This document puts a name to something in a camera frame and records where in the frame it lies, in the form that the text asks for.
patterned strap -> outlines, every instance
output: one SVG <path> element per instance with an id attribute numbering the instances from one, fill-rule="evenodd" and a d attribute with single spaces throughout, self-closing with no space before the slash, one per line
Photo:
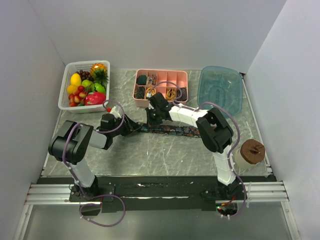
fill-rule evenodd
<path id="1" fill-rule="evenodd" d="M 174 136 L 186 136 L 190 138 L 201 138 L 199 130 L 193 126 L 171 126 L 171 125 L 159 125 L 148 126 L 143 124 L 142 128 L 138 130 L 140 133 L 152 133 L 152 134 L 167 134 Z"/>

pink organizer tray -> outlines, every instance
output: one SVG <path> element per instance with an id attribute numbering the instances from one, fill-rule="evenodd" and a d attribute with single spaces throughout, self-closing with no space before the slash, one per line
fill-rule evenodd
<path id="1" fill-rule="evenodd" d="M 173 84 L 167 83 L 172 82 L 177 84 L 180 88 L 186 88 L 186 101 L 177 101 L 178 103 L 185 104 L 188 101 L 188 74 L 185 71 L 172 71 L 172 70 L 157 70 L 157 69 L 139 69 L 136 71 L 135 75 L 135 82 L 134 82 L 134 88 L 133 88 L 133 99 L 135 101 L 135 104 L 138 107 L 144 107 L 147 108 L 149 106 L 149 100 L 146 99 L 146 92 L 144 92 L 144 99 L 137 99 L 135 98 L 135 90 L 144 87 L 144 90 L 146 91 L 148 88 L 152 88 L 153 85 L 138 85 L 137 79 L 141 75 L 146 75 L 147 77 L 156 76 L 156 84 L 164 82 L 162 84 L 159 84 L 155 87 L 156 93 L 162 93 L 162 95 L 166 98 L 166 93 L 170 89 L 174 89 L 176 92 L 176 96 L 180 95 L 179 90 L 177 90 L 177 87 Z"/>

cork lid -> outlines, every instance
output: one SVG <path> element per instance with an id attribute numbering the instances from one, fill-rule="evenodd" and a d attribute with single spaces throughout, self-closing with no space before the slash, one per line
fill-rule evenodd
<path id="1" fill-rule="evenodd" d="M 262 143 L 249 139 L 241 146 L 240 154 L 248 163 L 257 164 L 265 158 L 266 149 Z"/>

marble table surface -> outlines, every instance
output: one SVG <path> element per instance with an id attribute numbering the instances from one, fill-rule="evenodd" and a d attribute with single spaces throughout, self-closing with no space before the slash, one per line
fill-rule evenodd
<path id="1" fill-rule="evenodd" d="M 188 95 L 187 106 L 196 108 L 200 70 L 187 70 Z M 132 97 L 135 83 L 135 70 L 114 70 L 110 73 L 110 99 L 119 101 L 125 113 L 134 121 L 146 122 L 146 111 L 137 107 Z M 93 125 L 100 125 L 104 112 L 72 114 L 63 111 L 58 119 L 58 128 L 65 120 Z M 235 116 L 240 131 L 241 146 L 248 139 L 259 141 L 258 130 L 243 91 L 242 111 Z M 228 119 L 233 131 L 233 142 L 236 141 L 236 129 Z M 166 121 L 163 124 L 180 125 Z M 97 176 L 216 176 L 217 168 L 213 154 L 206 149 L 200 138 L 172 136 L 155 133 L 138 133 L 133 136 L 117 136 L 108 150 L 88 147 L 86 161 L 92 172 Z M 262 161 L 251 169 L 236 171 L 241 176 L 267 176 L 266 161 Z M 48 156 L 43 177 L 69 176 L 68 169 L 54 157 Z"/>

teal plastic container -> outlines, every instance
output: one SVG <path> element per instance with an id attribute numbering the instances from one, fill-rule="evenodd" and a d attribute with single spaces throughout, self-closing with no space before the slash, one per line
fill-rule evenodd
<path id="1" fill-rule="evenodd" d="M 221 66 L 202 69 L 197 95 L 199 106 L 204 102 L 211 102 L 224 108 L 231 116 L 236 116 L 242 110 L 242 97 L 242 76 L 239 72 Z M 207 110 L 211 108 L 210 105 L 203 107 Z"/>

